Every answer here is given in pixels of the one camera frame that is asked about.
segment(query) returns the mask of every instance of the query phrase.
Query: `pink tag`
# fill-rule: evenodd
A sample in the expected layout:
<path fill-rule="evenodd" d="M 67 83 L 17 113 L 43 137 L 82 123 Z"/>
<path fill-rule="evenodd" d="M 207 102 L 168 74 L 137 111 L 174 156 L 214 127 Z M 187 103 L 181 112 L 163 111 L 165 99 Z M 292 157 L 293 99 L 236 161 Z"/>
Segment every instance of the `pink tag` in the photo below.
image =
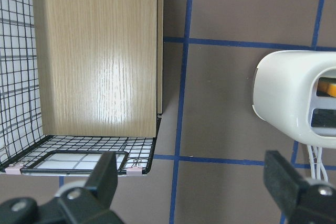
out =
<path fill-rule="evenodd" d="M 9 166 L 5 169 L 6 174 L 20 175 L 21 169 L 23 168 L 23 164 Z"/>
<path fill-rule="evenodd" d="M 142 167 L 131 167 L 126 169 L 127 176 L 142 176 Z"/>

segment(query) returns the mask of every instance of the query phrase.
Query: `wire basket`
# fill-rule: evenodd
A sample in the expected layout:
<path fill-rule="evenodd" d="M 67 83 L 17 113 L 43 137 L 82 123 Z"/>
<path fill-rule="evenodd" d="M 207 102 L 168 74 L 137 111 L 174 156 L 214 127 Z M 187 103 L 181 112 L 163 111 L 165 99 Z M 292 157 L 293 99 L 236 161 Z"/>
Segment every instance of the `wire basket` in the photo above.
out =
<path fill-rule="evenodd" d="M 33 0 L 0 0 L 0 11 L 0 171 L 86 174 L 102 152 L 116 151 L 125 153 L 119 174 L 135 166 L 148 173 L 156 138 L 43 135 Z"/>

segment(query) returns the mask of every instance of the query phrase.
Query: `metal screw head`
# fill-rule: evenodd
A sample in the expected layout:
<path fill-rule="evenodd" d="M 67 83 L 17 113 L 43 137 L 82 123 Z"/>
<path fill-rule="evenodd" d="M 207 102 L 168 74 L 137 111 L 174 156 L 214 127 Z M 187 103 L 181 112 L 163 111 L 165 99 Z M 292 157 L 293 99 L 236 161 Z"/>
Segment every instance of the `metal screw head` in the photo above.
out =
<path fill-rule="evenodd" d="M 68 199 L 76 199 L 80 196 L 81 191 L 79 188 L 76 188 L 74 190 L 72 190 L 71 192 L 68 193 L 67 197 Z"/>
<path fill-rule="evenodd" d="M 318 190 L 319 190 L 320 195 L 325 195 L 325 196 L 332 195 L 332 189 L 329 186 L 320 186 Z"/>
<path fill-rule="evenodd" d="M 13 211 L 13 212 L 18 212 L 18 211 L 20 211 L 21 209 L 24 209 L 26 206 L 27 206 L 27 202 L 24 201 L 24 200 L 20 200 L 19 202 L 15 203 L 15 204 L 12 206 L 12 211 Z"/>

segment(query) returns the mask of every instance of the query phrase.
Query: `black wire mesh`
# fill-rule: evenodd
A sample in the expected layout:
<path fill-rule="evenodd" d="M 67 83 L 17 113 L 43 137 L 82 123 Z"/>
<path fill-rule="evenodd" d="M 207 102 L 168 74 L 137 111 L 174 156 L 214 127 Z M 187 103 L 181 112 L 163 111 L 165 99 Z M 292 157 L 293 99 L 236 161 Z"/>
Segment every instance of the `black wire mesh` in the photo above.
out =
<path fill-rule="evenodd" d="M 120 173 L 133 166 L 147 173 L 156 138 L 43 135 L 33 0 L 0 0 L 0 11 L 0 170 L 19 163 L 32 172 L 50 152 L 125 151 Z"/>

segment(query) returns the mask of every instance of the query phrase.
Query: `wood panel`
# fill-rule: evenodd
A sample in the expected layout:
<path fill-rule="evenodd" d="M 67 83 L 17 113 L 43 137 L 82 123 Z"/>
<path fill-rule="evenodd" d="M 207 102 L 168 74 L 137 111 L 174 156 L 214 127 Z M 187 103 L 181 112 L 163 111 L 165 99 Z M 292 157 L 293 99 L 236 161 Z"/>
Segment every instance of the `wood panel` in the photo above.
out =
<path fill-rule="evenodd" d="M 157 11 L 158 11 L 158 21 L 157 21 L 157 43 L 158 43 L 158 53 L 157 53 L 157 75 L 158 75 L 158 85 L 157 85 L 157 107 L 158 114 L 162 114 L 162 71 L 163 71 L 163 0 L 157 0 Z"/>
<path fill-rule="evenodd" d="M 33 0 L 44 134 L 155 136 L 157 0 Z"/>

